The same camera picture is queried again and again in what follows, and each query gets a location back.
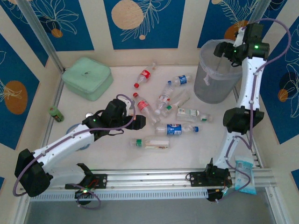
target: trash can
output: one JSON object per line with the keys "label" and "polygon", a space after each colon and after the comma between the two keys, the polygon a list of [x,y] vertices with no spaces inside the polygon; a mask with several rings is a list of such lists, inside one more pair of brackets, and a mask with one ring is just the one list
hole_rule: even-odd
{"label": "trash can", "polygon": [[232,67],[225,57],[216,57],[214,50],[221,42],[232,40],[209,40],[199,53],[199,64],[194,83],[195,95],[203,102],[217,104],[222,102],[242,77],[242,67]]}

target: small green can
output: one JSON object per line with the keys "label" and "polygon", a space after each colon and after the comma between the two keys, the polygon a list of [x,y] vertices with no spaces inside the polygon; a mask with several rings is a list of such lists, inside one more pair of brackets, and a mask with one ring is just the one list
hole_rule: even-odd
{"label": "small green can", "polygon": [[62,115],[56,106],[50,106],[48,112],[55,121],[62,122],[64,120],[64,115]]}

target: crushed plastic bottle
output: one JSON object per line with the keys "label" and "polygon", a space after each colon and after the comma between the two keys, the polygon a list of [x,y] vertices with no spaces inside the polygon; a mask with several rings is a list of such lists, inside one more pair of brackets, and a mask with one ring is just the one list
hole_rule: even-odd
{"label": "crushed plastic bottle", "polygon": [[213,117],[210,114],[201,113],[199,110],[179,108],[177,112],[177,120],[212,122]]}
{"label": "crushed plastic bottle", "polygon": [[143,147],[145,149],[165,149],[170,146],[170,139],[166,136],[148,136],[143,139],[131,139],[131,146]]}
{"label": "crushed plastic bottle", "polygon": [[157,109],[155,110],[155,114],[160,115],[161,109],[168,105],[172,92],[173,86],[171,84],[171,81],[168,81],[162,91],[162,94],[159,96],[157,100]]}
{"label": "crushed plastic bottle", "polygon": [[181,107],[185,102],[187,102],[191,97],[191,94],[187,90],[181,91],[178,95],[175,97],[172,97],[169,106],[163,108],[161,110],[161,113],[164,117],[168,117],[168,115],[172,112],[177,110],[179,107]]}
{"label": "crushed plastic bottle", "polygon": [[156,70],[157,66],[158,65],[156,62],[153,62],[152,64],[148,65],[137,77],[137,81],[134,84],[134,87],[138,89],[141,83],[146,83],[153,74],[153,72]]}
{"label": "crushed plastic bottle", "polygon": [[193,82],[193,80],[194,80],[193,76],[188,73],[186,75],[174,77],[171,80],[171,83],[174,86],[179,86],[179,85],[183,85],[183,84],[186,84],[186,83],[191,83],[191,82]]}
{"label": "crushed plastic bottle", "polygon": [[153,109],[151,108],[150,104],[146,101],[146,99],[140,97],[137,92],[133,94],[137,106],[141,113],[143,113],[146,118],[147,122],[150,122],[152,125],[160,122],[160,118],[154,113]]}
{"label": "crushed plastic bottle", "polygon": [[193,126],[190,123],[186,124],[156,124],[156,135],[181,135],[182,133],[197,133],[199,131],[198,126]]}

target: mint green pouch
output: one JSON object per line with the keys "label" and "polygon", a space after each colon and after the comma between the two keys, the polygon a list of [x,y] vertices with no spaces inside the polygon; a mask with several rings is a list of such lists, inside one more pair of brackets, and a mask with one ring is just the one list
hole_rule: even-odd
{"label": "mint green pouch", "polygon": [[95,101],[111,85],[111,69],[93,59],[82,57],[62,75],[66,87],[77,95]]}

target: white platform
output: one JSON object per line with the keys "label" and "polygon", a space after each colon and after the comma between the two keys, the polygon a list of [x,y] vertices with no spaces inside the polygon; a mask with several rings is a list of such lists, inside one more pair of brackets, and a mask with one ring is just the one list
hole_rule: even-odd
{"label": "white platform", "polygon": [[[108,102],[119,93],[132,97],[136,89],[133,87],[135,79],[144,67],[112,67],[114,82],[109,89],[94,102],[77,96],[66,87],[63,89],[59,110],[64,114],[62,123],[54,122],[49,143],[65,135],[67,129],[85,119],[88,112],[105,109]],[[168,80],[172,77],[183,75],[187,72],[196,74],[195,66],[160,66],[152,75],[151,80],[142,85],[138,90],[155,107],[155,102]],[[148,150],[129,145],[130,138],[142,138],[154,134],[154,128],[147,124],[139,131],[124,129],[125,133],[117,136],[104,136],[94,142],[88,149],[76,151],[64,159],[57,166],[69,166],[84,163],[90,169],[167,169],[167,168],[204,168],[211,157],[219,149],[225,127],[222,126],[223,114],[227,109],[236,104],[231,92],[220,104],[210,105],[200,101],[193,92],[193,84],[177,87],[174,95],[183,89],[189,89],[191,99],[184,105],[187,108],[199,109],[210,113],[214,117],[213,123],[198,123],[203,130],[198,134],[171,137],[171,148],[166,150]],[[172,114],[167,119],[161,117],[162,123],[179,123]],[[251,156],[251,152],[239,143],[235,154]]]}

